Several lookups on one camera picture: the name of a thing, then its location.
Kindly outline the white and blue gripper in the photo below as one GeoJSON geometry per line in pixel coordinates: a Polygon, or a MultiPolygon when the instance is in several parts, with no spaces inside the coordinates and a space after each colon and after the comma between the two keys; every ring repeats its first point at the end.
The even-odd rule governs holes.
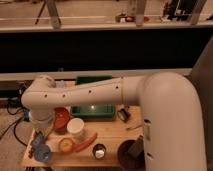
{"type": "Polygon", "coordinates": [[[50,147],[45,144],[46,138],[42,132],[36,132],[28,152],[29,158],[34,158],[38,162],[46,163],[51,159],[52,152],[50,147]]]}

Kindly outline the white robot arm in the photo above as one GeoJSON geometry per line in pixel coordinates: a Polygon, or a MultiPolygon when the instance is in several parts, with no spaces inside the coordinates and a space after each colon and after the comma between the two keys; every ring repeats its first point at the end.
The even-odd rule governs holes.
{"type": "Polygon", "coordinates": [[[202,108],[193,84],[173,72],[121,77],[57,88],[48,75],[37,77],[21,98],[40,126],[64,106],[138,106],[144,119],[146,171],[207,171],[202,108]]]}

